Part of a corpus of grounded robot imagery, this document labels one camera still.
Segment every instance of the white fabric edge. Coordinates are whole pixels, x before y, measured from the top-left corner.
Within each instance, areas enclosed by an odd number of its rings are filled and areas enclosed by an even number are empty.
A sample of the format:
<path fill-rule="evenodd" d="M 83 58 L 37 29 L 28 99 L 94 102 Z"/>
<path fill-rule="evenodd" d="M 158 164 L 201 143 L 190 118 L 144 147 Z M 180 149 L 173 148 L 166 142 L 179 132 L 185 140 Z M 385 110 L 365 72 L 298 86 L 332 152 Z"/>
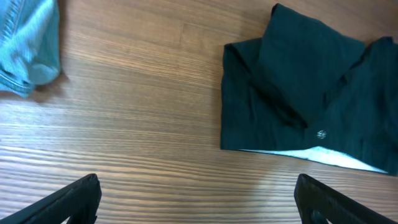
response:
<path fill-rule="evenodd" d="M 345 153 L 327 149 L 321 146 L 312 147 L 303 150 L 286 150 L 286 151 L 267 151 L 267 150 L 250 150 L 241 149 L 240 151 L 261 152 L 265 154 L 275 154 L 282 156 L 291 156 L 300 159 L 308 159 L 310 161 L 320 162 L 323 164 L 345 167 L 350 169 L 368 170 L 386 174 L 387 172 L 376 167 L 370 166 L 360 160 L 353 158 Z"/>

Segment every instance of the clothing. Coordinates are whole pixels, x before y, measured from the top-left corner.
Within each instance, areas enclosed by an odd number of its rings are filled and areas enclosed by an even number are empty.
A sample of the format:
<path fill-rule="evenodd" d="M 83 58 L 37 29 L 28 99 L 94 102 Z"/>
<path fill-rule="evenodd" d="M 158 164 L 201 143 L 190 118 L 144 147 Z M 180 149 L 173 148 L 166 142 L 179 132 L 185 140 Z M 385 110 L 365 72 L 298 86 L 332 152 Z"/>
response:
<path fill-rule="evenodd" d="M 369 47 L 281 4 L 260 39 L 227 44 L 221 148 L 338 151 L 397 175 L 398 45 Z"/>
<path fill-rule="evenodd" d="M 2 0 L 0 90 L 27 97 L 60 73 L 56 0 Z"/>

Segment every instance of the dark green cloth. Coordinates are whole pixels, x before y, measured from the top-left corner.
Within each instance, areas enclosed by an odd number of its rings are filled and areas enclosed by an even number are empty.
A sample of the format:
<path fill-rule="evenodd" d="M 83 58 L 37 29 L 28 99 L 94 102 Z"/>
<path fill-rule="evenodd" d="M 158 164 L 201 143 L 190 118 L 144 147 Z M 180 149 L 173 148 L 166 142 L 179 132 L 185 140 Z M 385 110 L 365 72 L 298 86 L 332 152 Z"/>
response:
<path fill-rule="evenodd" d="M 392 38 L 366 47 L 277 4 L 262 38 L 225 45 L 223 65 L 222 149 L 322 146 L 397 175 Z"/>

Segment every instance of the brown table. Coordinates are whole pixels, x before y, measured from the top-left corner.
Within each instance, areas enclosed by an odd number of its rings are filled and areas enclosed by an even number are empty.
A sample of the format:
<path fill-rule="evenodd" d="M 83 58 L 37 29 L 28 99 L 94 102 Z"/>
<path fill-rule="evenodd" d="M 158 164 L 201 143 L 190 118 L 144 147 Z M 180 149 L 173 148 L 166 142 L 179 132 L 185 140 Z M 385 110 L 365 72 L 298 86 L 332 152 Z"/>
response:
<path fill-rule="evenodd" d="M 342 34 L 398 37 L 393 0 L 280 1 Z M 223 45 L 272 0 L 61 0 L 62 75 L 0 94 L 0 218 L 97 173 L 97 223 L 300 223 L 307 173 L 398 221 L 398 178 L 219 149 Z"/>

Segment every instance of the light blue fabric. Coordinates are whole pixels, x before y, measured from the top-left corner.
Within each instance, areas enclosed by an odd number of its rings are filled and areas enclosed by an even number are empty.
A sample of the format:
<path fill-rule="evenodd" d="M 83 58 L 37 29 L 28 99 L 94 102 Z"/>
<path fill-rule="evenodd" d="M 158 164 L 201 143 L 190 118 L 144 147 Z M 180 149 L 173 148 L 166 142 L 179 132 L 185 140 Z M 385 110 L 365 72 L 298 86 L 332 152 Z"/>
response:
<path fill-rule="evenodd" d="M 57 0 L 1 0 L 0 90 L 27 97 L 60 73 Z"/>

